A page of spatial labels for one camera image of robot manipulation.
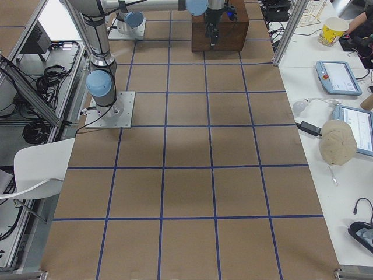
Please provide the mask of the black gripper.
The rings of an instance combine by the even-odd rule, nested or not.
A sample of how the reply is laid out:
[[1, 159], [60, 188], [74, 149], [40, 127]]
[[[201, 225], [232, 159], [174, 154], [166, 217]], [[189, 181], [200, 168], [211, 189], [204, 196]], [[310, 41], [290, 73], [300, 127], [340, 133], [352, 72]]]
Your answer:
[[205, 12], [205, 37], [210, 38], [210, 46], [214, 47], [219, 40], [218, 25], [221, 21], [223, 10], [207, 8]]

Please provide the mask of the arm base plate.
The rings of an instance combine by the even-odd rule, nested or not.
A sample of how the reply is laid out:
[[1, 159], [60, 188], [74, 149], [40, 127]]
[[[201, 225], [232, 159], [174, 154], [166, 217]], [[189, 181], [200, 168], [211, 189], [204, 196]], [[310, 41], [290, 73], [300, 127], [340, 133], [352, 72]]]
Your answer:
[[143, 40], [145, 35], [146, 19], [138, 27], [131, 28], [128, 24], [115, 19], [111, 24], [108, 39], [112, 41]]
[[109, 128], [126, 128], [129, 129], [132, 124], [133, 107], [135, 103], [134, 91], [117, 92], [117, 101], [112, 107], [96, 108], [96, 102], [93, 98], [90, 101], [90, 107], [86, 115], [85, 125], [87, 129], [109, 129]]

